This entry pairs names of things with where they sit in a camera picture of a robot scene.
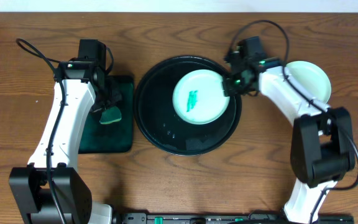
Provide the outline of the green yellow sponge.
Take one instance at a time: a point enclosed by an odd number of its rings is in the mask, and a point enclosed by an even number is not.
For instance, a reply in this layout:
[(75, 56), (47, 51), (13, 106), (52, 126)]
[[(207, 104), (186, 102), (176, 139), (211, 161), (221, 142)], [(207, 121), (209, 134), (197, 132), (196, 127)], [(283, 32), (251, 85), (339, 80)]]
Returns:
[(101, 113), (99, 122), (103, 125), (119, 122), (122, 119), (122, 114), (117, 106), (108, 108)]

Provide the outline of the round black tray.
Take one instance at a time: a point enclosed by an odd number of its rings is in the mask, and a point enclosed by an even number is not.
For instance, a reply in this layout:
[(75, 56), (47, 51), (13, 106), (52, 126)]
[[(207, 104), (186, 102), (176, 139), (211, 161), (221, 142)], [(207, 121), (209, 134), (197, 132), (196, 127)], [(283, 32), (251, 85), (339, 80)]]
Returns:
[(227, 77), (217, 62), (195, 55), (181, 55), (153, 66), (135, 91), (134, 118), (142, 134), (156, 147), (176, 155), (205, 154), (223, 145), (236, 130), (242, 112), (240, 96), (230, 97), (228, 109), (208, 124), (190, 124), (177, 115), (172, 96), (187, 73), (207, 69)]

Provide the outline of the mint green plate with stain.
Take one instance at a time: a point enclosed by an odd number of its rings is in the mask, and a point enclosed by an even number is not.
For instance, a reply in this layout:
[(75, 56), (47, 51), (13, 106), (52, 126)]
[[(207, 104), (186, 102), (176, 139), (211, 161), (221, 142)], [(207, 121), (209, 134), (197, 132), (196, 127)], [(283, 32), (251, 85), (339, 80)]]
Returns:
[(327, 74), (317, 65), (307, 61), (294, 61), (287, 64), (292, 76), (319, 101), (327, 103), (331, 96), (331, 82)]

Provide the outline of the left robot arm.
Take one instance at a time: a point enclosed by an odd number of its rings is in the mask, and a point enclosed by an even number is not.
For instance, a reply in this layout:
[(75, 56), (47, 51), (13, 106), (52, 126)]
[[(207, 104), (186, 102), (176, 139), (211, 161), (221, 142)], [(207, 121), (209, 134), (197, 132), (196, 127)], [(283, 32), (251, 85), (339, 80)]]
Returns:
[(25, 167), (14, 167), (9, 186), (24, 223), (113, 223), (113, 207), (94, 202), (78, 174), (86, 119), (108, 73), (55, 73), (52, 108), (44, 133)]

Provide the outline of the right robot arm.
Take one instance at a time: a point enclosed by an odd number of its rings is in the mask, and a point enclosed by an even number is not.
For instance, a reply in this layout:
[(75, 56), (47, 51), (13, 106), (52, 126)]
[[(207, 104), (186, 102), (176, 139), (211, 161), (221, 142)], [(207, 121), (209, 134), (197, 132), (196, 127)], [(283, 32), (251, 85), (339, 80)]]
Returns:
[(271, 100), (291, 122), (290, 162), (296, 182), (284, 205), (291, 223), (316, 223), (318, 211), (331, 191), (358, 186), (358, 149), (352, 136), (351, 116), (341, 108), (330, 107), (312, 89), (328, 82), (313, 76), (301, 81), (283, 65), (232, 66), (224, 81), (228, 94), (257, 91)]

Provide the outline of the black rectangular water tray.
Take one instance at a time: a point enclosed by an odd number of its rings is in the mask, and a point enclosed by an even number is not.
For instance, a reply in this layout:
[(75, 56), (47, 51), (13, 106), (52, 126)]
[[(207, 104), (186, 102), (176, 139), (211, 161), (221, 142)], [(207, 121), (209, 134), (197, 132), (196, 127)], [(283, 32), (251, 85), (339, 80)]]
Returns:
[(122, 114), (119, 122), (103, 125), (99, 122), (101, 113), (89, 113), (80, 141), (80, 154), (120, 153), (132, 147), (134, 80), (130, 76), (114, 76), (122, 93), (117, 104)]

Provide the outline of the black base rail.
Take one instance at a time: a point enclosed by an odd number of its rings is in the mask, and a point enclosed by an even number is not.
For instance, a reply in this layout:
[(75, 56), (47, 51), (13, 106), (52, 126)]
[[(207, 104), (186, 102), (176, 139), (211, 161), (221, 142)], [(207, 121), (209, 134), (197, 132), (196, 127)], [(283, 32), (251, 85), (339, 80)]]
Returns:
[(249, 215), (167, 215), (123, 213), (112, 221), (118, 224), (230, 224), (230, 223), (294, 223), (283, 215), (257, 212)]

